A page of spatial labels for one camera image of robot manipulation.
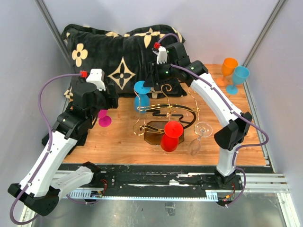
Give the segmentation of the gold wire wine glass rack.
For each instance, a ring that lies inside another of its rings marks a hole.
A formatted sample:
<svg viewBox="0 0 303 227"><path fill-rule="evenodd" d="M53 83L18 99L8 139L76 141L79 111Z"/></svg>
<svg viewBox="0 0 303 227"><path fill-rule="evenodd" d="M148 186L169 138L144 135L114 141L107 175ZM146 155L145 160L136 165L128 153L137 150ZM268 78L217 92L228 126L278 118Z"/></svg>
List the gold wire wine glass rack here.
<svg viewBox="0 0 303 227"><path fill-rule="evenodd" d="M179 108L186 110L190 112L193 115L193 120L191 122L186 122L183 120L184 115L182 114L174 114L172 111L173 108ZM172 104L169 101L167 101L165 104L157 104L157 105L151 105L147 107L146 109L146 116L148 116L147 113L152 113L151 116L156 118L167 118L168 121L161 122L161 121L151 121L149 123L146 122L146 119L143 121L143 125L141 125L138 130L140 133L137 133L134 131L134 134L136 136L144 136L144 140L152 145L159 145L162 139L162 136L164 134L164 126L169 121L172 121L173 119L178 119L177 122L181 123L183 126L183 129L189 128L191 125L193 125L196 120L199 120L200 109L198 107L196 108L189 108L184 105L179 104Z"/></svg>

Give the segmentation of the orange plastic wine glass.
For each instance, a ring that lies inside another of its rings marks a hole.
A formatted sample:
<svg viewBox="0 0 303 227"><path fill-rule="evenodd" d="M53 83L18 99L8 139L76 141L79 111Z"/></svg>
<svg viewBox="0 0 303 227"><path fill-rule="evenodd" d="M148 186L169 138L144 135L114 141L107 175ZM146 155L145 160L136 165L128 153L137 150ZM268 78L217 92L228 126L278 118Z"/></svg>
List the orange plastic wine glass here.
<svg viewBox="0 0 303 227"><path fill-rule="evenodd" d="M231 57L225 58L221 68L221 72L223 76L216 79L217 85L226 86L227 77L234 72L237 66L238 66L238 61L236 59Z"/></svg>

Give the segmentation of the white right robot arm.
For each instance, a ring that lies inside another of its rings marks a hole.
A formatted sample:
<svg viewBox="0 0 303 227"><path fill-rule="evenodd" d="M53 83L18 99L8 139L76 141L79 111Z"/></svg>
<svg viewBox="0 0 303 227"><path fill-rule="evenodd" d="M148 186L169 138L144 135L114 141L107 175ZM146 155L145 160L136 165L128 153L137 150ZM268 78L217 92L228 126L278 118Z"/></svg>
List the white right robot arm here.
<svg viewBox="0 0 303 227"><path fill-rule="evenodd" d="M157 60L148 64L148 77L144 86L159 91L170 79L186 83L203 98L222 126L214 134L220 147L214 183L219 189L226 189L235 176L237 148L248 133L252 115L243 113L232 104L201 61L190 61L183 43L176 42L163 47L160 42L156 42L152 50Z"/></svg>

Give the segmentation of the black cloth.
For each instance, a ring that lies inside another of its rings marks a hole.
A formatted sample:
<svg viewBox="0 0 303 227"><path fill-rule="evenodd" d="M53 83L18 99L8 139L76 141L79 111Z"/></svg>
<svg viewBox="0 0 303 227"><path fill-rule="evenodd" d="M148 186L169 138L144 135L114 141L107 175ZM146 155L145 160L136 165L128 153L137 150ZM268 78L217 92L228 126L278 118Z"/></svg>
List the black cloth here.
<svg viewBox="0 0 303 227"><path fill-rule="evenodd" d="M69 151L69 153L67 155L70 155L74 149L77 146L84 146L86 139L87 139L88 133L83 134L80 139L77 141L76 145L72 147L72 149ZM47 141L49 140L49 134L46 134L42 139L41 139L41 143L43 146L46 146Z"/></svg>

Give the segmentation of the clear glass wine glass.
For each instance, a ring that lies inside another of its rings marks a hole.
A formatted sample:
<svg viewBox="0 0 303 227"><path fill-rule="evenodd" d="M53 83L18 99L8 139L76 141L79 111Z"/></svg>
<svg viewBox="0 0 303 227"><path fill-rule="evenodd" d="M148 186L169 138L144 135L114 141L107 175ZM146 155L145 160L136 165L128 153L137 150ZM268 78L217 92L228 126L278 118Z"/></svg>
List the clear glass wine glass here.
<svg viewBox="0 0 303 227"><path fill-rule="evenodd" d="M210 124L206 122L198 122L194 126L194 132L197 138L192 140L188 147L188 152L190 155L195 156L199 153L203 138L208 138L212 135L213 129Z"/></svg>

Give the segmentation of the red plastic wine glass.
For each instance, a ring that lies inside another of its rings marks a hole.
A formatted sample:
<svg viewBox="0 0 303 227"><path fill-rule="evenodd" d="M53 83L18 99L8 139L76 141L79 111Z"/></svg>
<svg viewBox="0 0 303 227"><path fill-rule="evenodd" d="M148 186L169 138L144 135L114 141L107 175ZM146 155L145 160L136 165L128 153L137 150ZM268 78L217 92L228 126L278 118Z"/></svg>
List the red plastic wine glass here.
<svg viewBox="0 0 303 227"><path fill-rule="evenodd" d="M160 146L165 152L173 152L177 149L179 138L183 134L183 126L177 121L169 121L164 126Z"/></svg>

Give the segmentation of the magenta plastic wine glass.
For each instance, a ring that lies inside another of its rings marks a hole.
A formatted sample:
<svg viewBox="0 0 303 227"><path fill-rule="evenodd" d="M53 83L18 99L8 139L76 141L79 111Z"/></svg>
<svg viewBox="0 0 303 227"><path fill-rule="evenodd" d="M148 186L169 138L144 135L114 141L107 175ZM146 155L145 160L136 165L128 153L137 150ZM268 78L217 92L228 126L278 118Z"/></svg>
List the magenta plastic wine glass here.
<svg viewBox="0 0 303 227"><path fill-rule="evenodd" d="M100 110L98 113L98 123L101 127L108 127L112 122L110 116L107 115L107 110Z"/></svg>

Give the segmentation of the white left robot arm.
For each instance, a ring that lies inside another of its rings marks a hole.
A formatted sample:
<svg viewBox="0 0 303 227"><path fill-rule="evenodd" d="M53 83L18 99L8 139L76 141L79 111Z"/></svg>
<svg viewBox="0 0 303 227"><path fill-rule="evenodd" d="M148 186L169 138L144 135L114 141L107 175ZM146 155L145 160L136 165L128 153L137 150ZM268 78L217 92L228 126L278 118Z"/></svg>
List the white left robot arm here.
<svg viewBox="0 0 303 227"><path fill-rule="evenodd" d="M101 184L101 169L91 162L82 164L74 172L54 180L64 158L73 151L80 140L85 140L93 128L100 110L118 107L118 94L113 83L98 90L90 82L78 84L73 100L57 117L49 140L31 171L20 183L13 183L8 193L41 216L49 215L59 201L73 190Z"/></svg>

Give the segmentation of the light blue plastic wine glass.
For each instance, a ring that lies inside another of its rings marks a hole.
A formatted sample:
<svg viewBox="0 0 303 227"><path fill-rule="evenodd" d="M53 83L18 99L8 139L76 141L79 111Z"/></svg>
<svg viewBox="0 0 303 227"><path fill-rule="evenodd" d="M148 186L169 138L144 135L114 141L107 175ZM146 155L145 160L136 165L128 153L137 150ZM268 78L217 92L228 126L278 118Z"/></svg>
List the light blue plastic wine glass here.
<svg viewBox="0 0 303 227"><path fill-rule="evenodd" d="M246 67L238 66L235 68L232 74L232 85L228 85L226 87L226 91L231 94L235 95L238 93L238 85L243 84L245 80L249 77L250 71Z"/></svg>

